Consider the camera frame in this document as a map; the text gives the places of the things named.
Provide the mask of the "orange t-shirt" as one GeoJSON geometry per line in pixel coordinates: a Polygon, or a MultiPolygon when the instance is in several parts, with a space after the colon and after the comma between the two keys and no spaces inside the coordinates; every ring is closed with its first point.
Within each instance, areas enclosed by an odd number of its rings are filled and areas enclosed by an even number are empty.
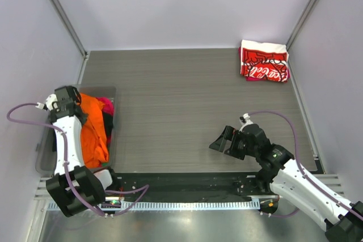
{"type": "Polygon", "coordinates": [[[87,168],[98,168],[109,161],[103,107],[104,103],[97,98],[81,93],[81,109],[87,114],[81,130],[82,155],[87,168]]]}

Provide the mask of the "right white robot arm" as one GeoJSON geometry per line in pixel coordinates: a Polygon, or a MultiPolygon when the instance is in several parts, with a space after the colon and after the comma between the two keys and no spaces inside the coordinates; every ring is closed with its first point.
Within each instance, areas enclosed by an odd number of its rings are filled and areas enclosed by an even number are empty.
{"type": "Polygon", "coordinates": [[[286,148],[271,143],[257,124],[225,126],[209,147],[240,160],[255,158],[261,166],[257,190],[289,201],[321,227],[328,241],[362,241],[362,202],[352,203],[331,190],[286,148]]]}

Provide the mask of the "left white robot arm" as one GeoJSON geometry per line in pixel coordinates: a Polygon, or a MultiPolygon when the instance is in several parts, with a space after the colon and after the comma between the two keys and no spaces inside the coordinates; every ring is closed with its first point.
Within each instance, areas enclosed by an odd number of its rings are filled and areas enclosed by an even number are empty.
{"type": "Polygon", "coordinates": [[[71,217],[87,209],[106,217],[100,209],[106,194],[115,196],[121,188],[111,167],[90,170],[81,147],[81,130],[87,115],[81,110],[81,95],[74,86],[63,86],[49,95],[46,106],[55,132],[57,161],[46,189],[64,216],[71,217]]]}

